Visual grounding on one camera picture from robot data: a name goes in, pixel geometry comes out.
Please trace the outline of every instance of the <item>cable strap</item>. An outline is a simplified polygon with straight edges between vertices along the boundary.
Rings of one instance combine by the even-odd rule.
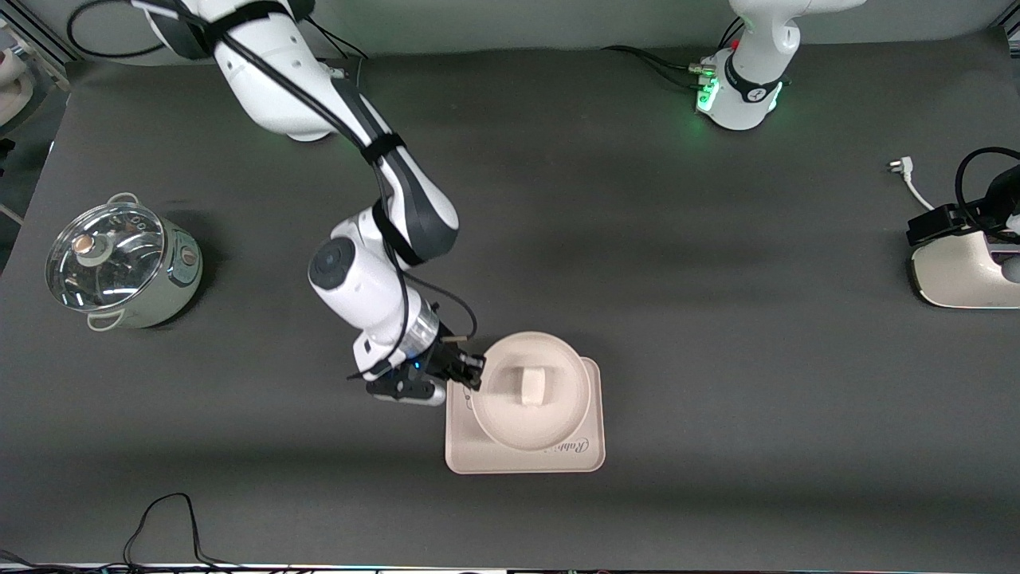
[[[736,88],[736,91],[741,93],[741,97],[747,103],[758,103],[765,99],[765,96],[772,93],[776,86],[782,77],[778,77],[769,82],[768,84],[755,84],[750,80],[745,80],[740,73],[736,72],[736,67],[733,66],[733,54],[729,54],[726,58],[726,64],[723,66],[723,71],[726,74],[726,80],[729,84]]]
[[[404,140],[398,134],[382,134],[381,136],[375,138],[375,141],[368,144],[367,147],[361,150],[361,156],[364,157],[365,161],[367,161],[370,165],[374,165],[378,162],[380,157],[402,145],[404,145]]]
[[[388,245],[393,247],[393,250],[397,251],[400,258],[404,259],[407,264],[414,266],[425,262],[414,252],[411,244],[404,239],[404,236],[400,233],[397,226],[387,216],[386,207],[382,205],[381,199],[372,205],[372,219],[375,221],[375,226],[379,228],[379,232],[382,233],[382,241],[386,241]]]
[[[269,14],[286,14],[287,17],[291,17],[291,13],[279,2],[258,0],[250,4],[245,4],[225,16],[209,22],[205,27],[204,32],[207,45],[210,47],[215,46],[231,30],[243,23],[267,18]]]

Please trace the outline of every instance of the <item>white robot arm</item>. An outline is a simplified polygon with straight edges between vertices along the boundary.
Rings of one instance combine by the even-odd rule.
[[[794,18],[838,12],[867,0],[729,0],[746,30],[734,51],[723,47],[702,58],[710,70],[696,109],[729,129],[750,129],[775,108],[783,71],[801,47]]]
[[[153,30],[173,48],[172,38],[180,38],[186,24],[147,2],[133,3],[147,10]],[[448,380],[476,389],[483,359],[451,343],[434,309],[403,279],[402,269],[448,252],[459,227],[453,204],[418,167],[403,140],[357,87],[334,80],[316,61],[287,0],[177,0],[175,9],[187,9],[208,24],[197,27],[199,43],[209,47],[255,122],[298,141],[340,132],[393,191],[386,202],[380,199],[334,227],[308,266],[315,293],[362,331],[354,356],[369,394],[441,405]],[[263,73],[252,54],[232,48],[237,44],[317,100],[333,120],[297,99],[279,79]]]

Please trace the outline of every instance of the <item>black table surface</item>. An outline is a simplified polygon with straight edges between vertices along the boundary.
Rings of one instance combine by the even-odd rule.
[[[883,170],[912,154],[938,204],[968,151],[1020,145],[1009,65],[1001,31],[807,46],[774,114],[729,133],[627,54],[365,62],[460,213],[420,274],[474,307],[468,349],[547,331],[602,368],[601,470],[473,477],[442,409],[345,381],[356,332],[308,285],[376,197],[356,150],[263,131],[213,66],[75,67],[0,278],[0,545],[113,560],[184,490],[206,550],[246,563],[1016,572],[1020,315],[912,294],[920,211]],[[969,193],[1010,164],[977,161]],[[121,191],[207,268],[174,321],[95,334],[44,259]],[[183,507],[149,528],[136,560],[190,560]]]

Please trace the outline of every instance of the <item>glass lid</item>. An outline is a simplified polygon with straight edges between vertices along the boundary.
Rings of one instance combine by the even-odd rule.
[[[50,249],[50,292],[83,312],[123,303],[158,271],[164,239],[159,217],[138,203],[91,209],[71,221]]]

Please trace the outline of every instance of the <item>cooking pot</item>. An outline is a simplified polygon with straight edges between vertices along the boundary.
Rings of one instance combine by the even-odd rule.
[[[118,193],[57,237],[46,281],[58,302],[88,314],[93,331],[149,327],[195,295],[202,252],[185,229]]]

